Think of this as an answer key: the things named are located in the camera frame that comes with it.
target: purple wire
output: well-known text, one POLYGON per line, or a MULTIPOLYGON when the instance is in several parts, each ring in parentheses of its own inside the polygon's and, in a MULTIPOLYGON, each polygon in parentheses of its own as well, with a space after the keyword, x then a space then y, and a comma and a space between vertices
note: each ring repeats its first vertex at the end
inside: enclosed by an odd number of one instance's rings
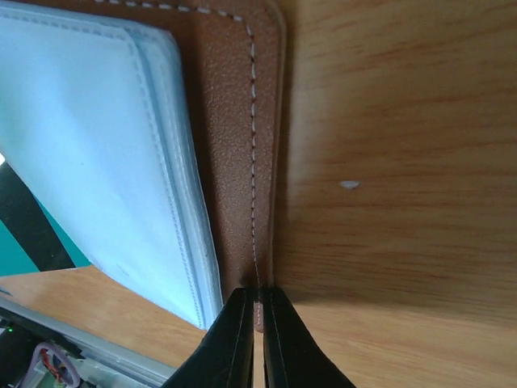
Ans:
POLYGON ((22 381, 18 384, 19 388, 27 388, 27 384, 30 382, 29 375, 31 374, 32 370, 36 367, 36 364, 40 360, 40 353, 42 350, 49 350, 53 352, 57 358, 63 363, 63 365, 66 367, 66 370, 68 370, 69 375, 71 376, 72 380, 69 380, 68 378, 61 377, 61 380, 67 385, 72 388, 77 388, 79 384, 81 384, 81 378, 79 377, 78 371, 75 369, 74 365, 70 362, 69 358, 55 345, 48 344, 46 342, 42 342, 41 344, 38 344, 35 349, 34 353, 32 353, 32 359, 31 364, 29 365, 29 369, 27 370, 27 374, 23 377, 22 381))

